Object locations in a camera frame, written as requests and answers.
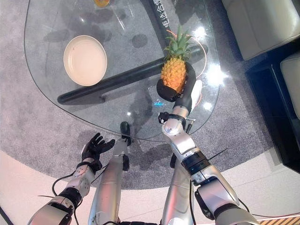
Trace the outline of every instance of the robotic hand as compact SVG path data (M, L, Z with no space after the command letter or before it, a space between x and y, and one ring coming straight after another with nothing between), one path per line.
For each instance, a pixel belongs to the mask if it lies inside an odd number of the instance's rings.
M195 197L207 218L215 219L216 225L259 225L250 213L238 207L239 199L233 188L218 169L210 164L185 131L187 116L198 100L193 97L197 88L195 71L188 63L187 72L183 93L176 99L172 113L159 114L158 121L163 124L162 132L167 137L176 158L190 175L193 184L197 186Z
M95 174L102 168L101 153L111 149L115 140L105 143L97 133L83 148L82 161L76 167L66 188L50 202L38 210L28 222L29 225L69 225L79 202L89 193Z

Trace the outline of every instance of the pineapple crown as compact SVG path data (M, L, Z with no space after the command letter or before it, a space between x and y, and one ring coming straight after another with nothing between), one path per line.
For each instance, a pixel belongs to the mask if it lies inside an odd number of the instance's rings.
M188 48L188 40L191 38L188 31L181 33L181 27L178 27L177 37L166 37L170 40L170 44L165 48L168 51L166 59L178 58L181 60L188 60L190 58L191 50Z

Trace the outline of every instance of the white floor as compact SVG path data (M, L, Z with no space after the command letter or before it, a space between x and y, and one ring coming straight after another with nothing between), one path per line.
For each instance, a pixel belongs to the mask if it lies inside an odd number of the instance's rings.
M254 214L277 216L300 212L300 175L274 163L271 154L263 153L222 174ZM49 201L37 195L52 195L55 178L21 164L3 151L0 151L0 171L0 206L15 225L26 224ZM61 181L56 189L62 190L65 185ZM159 223L167 190L167 187L123 190L119 217L122 221ZM91 188L76 211L80 225L87 224L94 193L95 188ZM212 222L202 215L198 205L195 205L195 218L199 224Z

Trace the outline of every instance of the wooden floor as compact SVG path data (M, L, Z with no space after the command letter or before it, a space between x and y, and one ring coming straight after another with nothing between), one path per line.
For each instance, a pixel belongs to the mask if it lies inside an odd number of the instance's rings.
M300 216L273 218L260 221L261 225L300 225Z

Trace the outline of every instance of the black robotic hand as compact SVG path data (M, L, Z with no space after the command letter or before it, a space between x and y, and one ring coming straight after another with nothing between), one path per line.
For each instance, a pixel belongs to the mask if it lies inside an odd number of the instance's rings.
M84 147L84 150L81 154L82 162L79 165L89 164L94 173L96 173L96 171L102 168L102 164L99 161L100 154L111 149L115 142L116 141L112 139L105 143L103 136L101 136L100 133L97 133ZM87 158L92 158L94 161L84 162L84 160Z

